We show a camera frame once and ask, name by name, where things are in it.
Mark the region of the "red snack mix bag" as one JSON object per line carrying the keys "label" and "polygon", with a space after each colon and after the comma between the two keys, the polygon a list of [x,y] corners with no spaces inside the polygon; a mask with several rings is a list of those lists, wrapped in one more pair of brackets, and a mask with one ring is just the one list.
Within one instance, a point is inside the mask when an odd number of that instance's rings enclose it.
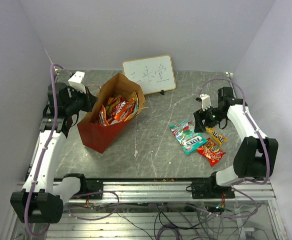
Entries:
{"label": "red snack mix bag", "polygon": [[215,143],[211,138],[207,139],[207,142],[198,147],[197,152],[203,157],[207,158],[211,167],[220,162],[223,156],[226,154],[220,149],[219,145]]}

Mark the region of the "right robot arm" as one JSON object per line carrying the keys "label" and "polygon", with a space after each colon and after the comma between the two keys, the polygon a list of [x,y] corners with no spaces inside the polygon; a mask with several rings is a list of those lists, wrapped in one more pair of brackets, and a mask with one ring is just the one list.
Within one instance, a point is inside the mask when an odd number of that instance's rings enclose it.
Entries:
{"label": "right robot arm", "polygon": [[278,151],[278,141],[269,138],[250,115],[243,98],[236,98],[231,87],[222,87],[217,91],[218,105],[213,107],[210,96],[201,94],[197,101],[201,103],[194,112],[195,132],[202,133],[207,127],[213,128],[222,121],[232,122],[241,145],[234,157],[233,165],[215,173],[215,181],[206,186],[207,194],[219,197],[224,187],[248,181],[264,184],[272,175]]}

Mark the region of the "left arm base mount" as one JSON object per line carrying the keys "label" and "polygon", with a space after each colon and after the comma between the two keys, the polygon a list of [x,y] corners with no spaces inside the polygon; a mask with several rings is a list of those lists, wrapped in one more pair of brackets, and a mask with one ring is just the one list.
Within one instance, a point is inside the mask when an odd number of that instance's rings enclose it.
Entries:
{"label": "left arm base mount", "polygon": [[98,180],[86,180],[85,178],[66,177],[60,184],[54,186],[54,195],[66,203],[74,198],[87,198],[101,200],[103,196],[103,184]]}

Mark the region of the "teal Fox's candy bag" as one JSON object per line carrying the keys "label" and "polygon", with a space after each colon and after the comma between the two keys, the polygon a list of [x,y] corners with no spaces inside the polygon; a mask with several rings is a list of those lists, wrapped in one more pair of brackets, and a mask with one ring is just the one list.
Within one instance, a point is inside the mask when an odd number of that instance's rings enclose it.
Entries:
{"label": "teal Fox's candy bag", "polygon": [[195,126],[190,119],[171,125],[170,130],[186,155],[189,155],[197,148],[207,143],[207,139],[205,139],[201,133],[196,133],[194,131]]}

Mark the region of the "yellow M&M's bag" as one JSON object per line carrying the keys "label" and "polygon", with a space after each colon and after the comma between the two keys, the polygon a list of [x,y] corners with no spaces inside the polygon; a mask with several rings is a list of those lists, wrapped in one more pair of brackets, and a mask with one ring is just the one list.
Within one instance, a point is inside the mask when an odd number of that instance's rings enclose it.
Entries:
{"label": "yellow M&M's bag", "polygon": [[221,146],[225,142],[228,141],[228,139],[221,133],[217,132],[215,128],[212,127],[206,127],[206,132]]}

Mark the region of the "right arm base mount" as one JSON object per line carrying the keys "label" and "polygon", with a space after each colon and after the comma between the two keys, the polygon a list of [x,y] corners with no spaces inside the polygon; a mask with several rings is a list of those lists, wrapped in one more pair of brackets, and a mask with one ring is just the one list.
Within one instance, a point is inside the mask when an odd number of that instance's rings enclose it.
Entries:
{"label": "right arm base mount", "polygon": [[235,198],[235,194],[231,190],[231,187],[218,186],[213,177],[197,178],[186,187],[186,191],[192,194],[193,199]]}

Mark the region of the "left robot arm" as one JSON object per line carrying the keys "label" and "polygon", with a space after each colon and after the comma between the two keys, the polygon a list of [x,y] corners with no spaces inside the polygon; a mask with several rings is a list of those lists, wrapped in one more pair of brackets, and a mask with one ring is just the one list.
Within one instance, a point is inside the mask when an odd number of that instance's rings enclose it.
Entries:
{"label": "left robot arm", "polygon": [[58,185],[54,185],[54,176],[61,148],[73,126],[72,117],[80,111],[92,111],[97,100],[83,84],[58,82],[48,87],[33,166],[22,190],[12,193],[10,199],[22,223],[58,223],[65,203],[72,196],[81,199],[87,194],[84,174],[68,173]]}

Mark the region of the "red brown paper bag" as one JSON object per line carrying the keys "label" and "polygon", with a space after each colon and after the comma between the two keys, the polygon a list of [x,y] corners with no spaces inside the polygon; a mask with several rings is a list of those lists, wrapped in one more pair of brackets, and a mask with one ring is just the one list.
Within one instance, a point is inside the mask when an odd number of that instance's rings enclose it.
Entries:
{"label": "red brown paper bag", "polygon": [[93,111],[77,127],[83,145],[103,153],[144,109],[145,97],[141,87],[121,73],[108,80],[97,97]]}

